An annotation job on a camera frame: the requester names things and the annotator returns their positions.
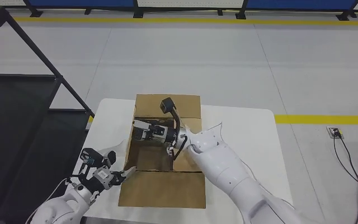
yellow floor line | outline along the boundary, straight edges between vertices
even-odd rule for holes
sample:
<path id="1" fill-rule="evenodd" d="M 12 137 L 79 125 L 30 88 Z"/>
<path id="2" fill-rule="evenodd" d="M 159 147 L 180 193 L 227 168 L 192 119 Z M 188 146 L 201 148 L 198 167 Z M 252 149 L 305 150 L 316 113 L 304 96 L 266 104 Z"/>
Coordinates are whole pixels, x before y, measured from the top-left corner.
<path id="1" fill-rule="evenodd" d="M 204 24 L 267 24 L 267 25 L 323 25 L 358 26 L 358 21 L 306 21 L 306 20 L 236 20 L 223 18 L 50 18 L 15 17 L 17 22 L 133 22 L 133 23 L 204 23 Z"/>
<path id="2" fill-rule="evenodd" d="M 346 115 L 286 115 L 276 114 L 276 124 L 358 124 L 358 116 Z"/>

gray floor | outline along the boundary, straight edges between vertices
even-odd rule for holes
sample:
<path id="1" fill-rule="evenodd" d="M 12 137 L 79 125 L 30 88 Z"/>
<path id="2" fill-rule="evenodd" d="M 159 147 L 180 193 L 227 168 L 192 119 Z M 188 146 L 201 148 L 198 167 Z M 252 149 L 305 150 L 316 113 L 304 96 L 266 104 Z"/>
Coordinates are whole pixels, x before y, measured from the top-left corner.
<path id="1" fill-rule="evenodd" d="M 130 16 L 103 12 L 92 16 L 96 15 Z M 314 19 L 335 20 L 333 15 Z M 200 95 L 207 105 L 263 108 L 275 114 L 358 113 L 356 26 L 34 22 L 21 26 L 94 111 L 107 97 L 172 93 Z M 8 26 L 0 29 L 0 52 L 0 73 L 50 73 Z M 52 107 L 81 108 L 65 89 Z M 357 126 L 338 127 L 358 164 Z M 317 222 L 353 223 L 357 183 L 339 165 L 326 125 L 279 124 L 277 130 L 294 205 Z M 338 142 L 337 149 L 348 166 Z"/>

floor outlet box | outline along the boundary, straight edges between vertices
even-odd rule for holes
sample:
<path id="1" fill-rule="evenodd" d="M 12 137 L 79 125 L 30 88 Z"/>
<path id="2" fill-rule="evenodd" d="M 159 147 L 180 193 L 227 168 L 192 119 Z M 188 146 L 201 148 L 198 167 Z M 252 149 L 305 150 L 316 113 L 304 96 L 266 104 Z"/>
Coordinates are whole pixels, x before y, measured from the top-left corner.
<path id="1" fill-rule="evenodd" d="M 327 127 L 328 134 L 329 134 L 330 138 L 332 138 L 332 139 L 334 139 L 335 129 L 336 129 L 336 127 Z M 337 129 L 341 133 L 342 139 L 344 139 L 342 131 L 339 128 L 337 128 Z"/>

table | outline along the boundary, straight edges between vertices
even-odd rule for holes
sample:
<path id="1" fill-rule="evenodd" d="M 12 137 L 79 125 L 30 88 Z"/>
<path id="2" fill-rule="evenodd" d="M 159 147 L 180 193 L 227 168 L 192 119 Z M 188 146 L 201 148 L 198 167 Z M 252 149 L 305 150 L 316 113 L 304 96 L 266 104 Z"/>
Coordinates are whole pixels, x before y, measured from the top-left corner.
<path id="1" fill-rule="evenodd" d="M 134 100 L 103 99 L 88 132 L 84 147 L 96 150 L 120 144 L 128 139 L 134 112 Z M 258 180 L 272 194 L 292 202 L 289 183 L 270 110 L 201 106 L 202 128 L 223 122 L 222 137 L 247 163 Z M 111 170 L 122 170 L 125 147 L 119 147 Z M 74 174 L 82 161 L 78 160 Z M 230 198 L 205 179 L 206 209 L 118 207 L 120 186 L 104 191 L 85 216 L 158 224 L 242 223 Z"/>

open cardboard box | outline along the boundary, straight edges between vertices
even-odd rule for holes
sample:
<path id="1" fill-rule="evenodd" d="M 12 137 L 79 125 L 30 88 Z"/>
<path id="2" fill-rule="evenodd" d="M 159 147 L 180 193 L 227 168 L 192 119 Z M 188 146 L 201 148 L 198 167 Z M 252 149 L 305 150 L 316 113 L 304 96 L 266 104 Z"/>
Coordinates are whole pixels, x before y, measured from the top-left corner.
<path id="1" fill-rule="evenodd" d="M 134 119 L 174 127 L 170 113 L 163 114 L 161 101 L 171 97 L 184 124 L 201 131 L 200 97 L 190 95 L 137 95 Z M 121 186 L 118 206 L 205 208 L 205 178 L 189 153 L 183 150 L 173 163 L 163 144 L 135 141 L 130 137 L 125 169 L 137 172 Z"/>

